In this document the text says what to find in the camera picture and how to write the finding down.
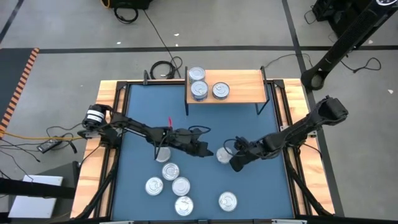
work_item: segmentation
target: blue tabletop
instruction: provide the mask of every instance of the blue tabletop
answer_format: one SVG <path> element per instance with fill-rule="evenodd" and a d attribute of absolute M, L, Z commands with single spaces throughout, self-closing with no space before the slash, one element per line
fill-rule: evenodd
<path fill-rule="evenodd" d="M 133 85 L 129 96 L 127 116 L 148 126 L 188 128 L 208 126 L 211 131 L 200 137 L 216 152 L 225 139 L 243 136 L 249 141 L 277 131 L 272 98 L 264 111 L 256 114 L 253 104 L 190 105 L 185 115 L 184 86 Z M 170 162 L 180 168 L 180 176 L 191 183 L 188 196 L 194 203 L 193 212 L 179 216 L 174 209 L 177 196 L 172 182 L 162 177 L 163 164 L 154 161 L 154 147 L 142 137 L 127 133 L 121 147 L 118 178 L 114 195 L 113 220 L 235 220 L 292 218 L 292 203 L 282 155 L 275 159 L 260 159 L 246 165 L 241 172 L 223 165 L 216 156 L 200 158 L 172 149 Z M 145 191 L 151 177 L 160 177 L 164 189 L 158 196 Z M 238 200 L 233 212 L 224 212 L 218 197 L 231 191 Z"/>

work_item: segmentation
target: yellow cable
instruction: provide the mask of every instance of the yellow cable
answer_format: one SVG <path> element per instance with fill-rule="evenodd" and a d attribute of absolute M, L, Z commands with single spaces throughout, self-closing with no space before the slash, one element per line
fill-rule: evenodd
<path fill-rule="evenodd" d="M 103 0 L 99 0 L 99 1 L 101 2 L 101 4 L 102 4 L 105 8 L 109 9 L 109 7 L 110 7 L 110 5 L 111 5 L 111 0 L 108 0 L 108 5 L 107 5 L 107 6 L 105 6 Z"/>
<path fill-rule="evenodd" d="M 82 137 L 75 137 L 75 138 L 63 138 L 63 137 L 25 137 L 25 136 L 20 136 L 17 134 L 11 134 L 6 131 L 0 131 L 0 133 L 7 134 L 8 136 L 12 136 L 15 138 L 20 138 L 20 139 L 27 139 L 27 140 L 49 140 L 49 139 L 56 139 L 56 140 L 64 140 L 64 141 L 71 141 L 71 140 L 76 140 L 76 139 L 82 139 Z"/>

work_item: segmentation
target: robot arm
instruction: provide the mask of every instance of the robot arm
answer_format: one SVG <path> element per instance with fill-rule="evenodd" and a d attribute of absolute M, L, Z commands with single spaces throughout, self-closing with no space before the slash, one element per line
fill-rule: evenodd
<path fill-rule="evenodd" d="M 107 111 L 111 115 L 109 123 L 105 121 Z M 122 132 L 130 132 L 144 137 L 155 148 L 170 146 L 191 156 L 205 157 L 213 155 L 207 149 L 208 143 L 198 140 L 200 135 L 204 133 L 198 128 L 173 130 L 172 127 L 149 127 L 113 111 L 112 107 L 107 105 L 91 105 L 82 121 L 82 125 L 85 130 L 78 132 L 81 137 L 88 139 L 93 133 L 98 133 L 101 136 L 101 144 L 111 147 L 118 146 Z"/>
<path fill-rule="evenodd" d="M 308 133 L 320 129 L 324 124 L 334 126 L 344 121 L 347 115 L 347 109 L 338 99 L 327 96 L 306 117 L 279 133 L 268 134 L 252 142 L 236 137 L 234 147 L 238 152 L 229 163 L 239 172 L 244 165 L 258 158 L 273 159 L 287 146 L 302 145 Z"/>

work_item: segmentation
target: silver tin can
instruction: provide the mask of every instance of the silver tin can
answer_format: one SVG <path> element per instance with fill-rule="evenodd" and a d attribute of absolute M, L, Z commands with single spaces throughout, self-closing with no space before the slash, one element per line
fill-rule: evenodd
<path fill-rule="evenodd" d="M 163 190 L 162 180 L 158 177 L 150 178 L 145 185 L 145 190 L 152 196 L 160 194 Z"/>
<path fill-rule="evenodd" d="M 203 81 L 197 81 L 191 85 L 191 95 L 196 101 L 203 101 L 207 98 L 209 86 Z"/>
<path fill-rule="evenodd" d="M 169 147 L 160 147 L 156 161 L 167 162 L 170 159 L 172 152 Z"/>
<path fill-rule="evenodd" d="M 173 192 L 177 196 L 184 196 L 188 194 L 189 190 L 191 189 L 191 184 L 189 180 L 185 177 L 178 177 L 173 181 Z"/>
<path fill-rule="evenodd" d="M 192 213 L 193 210 L 193 202 L 192 199 L 188 196 L 183 196 L 177 198 L 175 201 L 175 211 L 177 214 L 185 217 Z"/>
<path fill-rule="evenodd" d="M 163 166 L 162 174 L 166 180 L 175 180 L 180 175 L 180 169 L 176 164 L 169 162 Z"/>
<path fill-rule="evenodd" d="M 218 203 L 222 210 L 232 212 L 236 208 L 238 200 L 232 192 L 224 192 L 220 195 Z"/>
<path fill-rule="evenodd" d="M 229 95 L 229 86 L 226 83 L 218 82 L 213 85 L 213 96 L 217 100 L 225 100 Z"/>
<path fill-rule="evenodd" d="M 221 147 L 217 150 L 216 156 L 218 159 L 218 162 L 222 163 L 222 164 L 228 164 L 229 160 L 232 158 L 232 151 L 230 148 L 226 147 Z"/>
<path fill-rule="evenodd" d="M 189 83 L 205 81 L 206 71 L 201 67 L 193 67 L 188 72 Z"/>

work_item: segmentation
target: gray floor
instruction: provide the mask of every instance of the gray floor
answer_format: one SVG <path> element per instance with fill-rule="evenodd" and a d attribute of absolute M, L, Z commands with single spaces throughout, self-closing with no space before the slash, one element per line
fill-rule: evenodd
<path fill-rule="evenodd" d="M 11 14 L 16 0 L 0 1 L 0 28 Z M 327 46 L 331 29 L 327 23 L 307 25 L 303 14 L 315 0 L 288 0 L 301 46 Z M 283 5 L 268 0 L 155 0 L 148 14 L 168 46 L 285 45 L 292 46 Z M 370 39 L 373 45 L 398 44 L 397 14 Z M 112 11 L 97 0 L 26 0 L 0 47 L 40 47 L 41 49 L 161 47 L 151 24 L 141 12 L 132 25 L 120 24 Z M 325 52 L 304 52 L 316 63 Z M 184 66 L 208 69 L 254 69 L 266 65 L 286 51 L 173 52 Z M 325 128 L 337 185 L 346 216 L 398 219 L 396 185 L 398 178 L 395 145 L 398 108 L 395 76 L 396 51 L 357 51 L 344 61 L 351 67 L 363 66 L 370 57 L 382 62 L 382 70 L 363 70 L 352 74 L 339 64 L 325 87 L 315 92 L 316 100 L 325 95 L 338 97 L 350 112 L 335 127 Z M 8 127 L 10 133 L 45 135 L 46 127 L 73 126 L 87 107 L 95 102 L 100 80 L 135 79 L 158 60 L 169 60 L 165 52 L 39 54 L 29 81 Z M 164 73 L 166 68 L 157 72 Z M 270 78 L 299 78 L 295 57 L 286 57 L 267 69 Z M 6 138 L 13 143 L 22 143 Z M 76 142 L 79 153 L 71 149 L 36 154 L 42 161 L 19 151 L 4 150 L 16 157 L 29 174 L 35 174 L 74 160 L 82 160 L 85 142 Z M 0 169 L 12 178 L 23 173 L 5 155 Z M 0 211 L 7 210 L 6 198 Z"/>

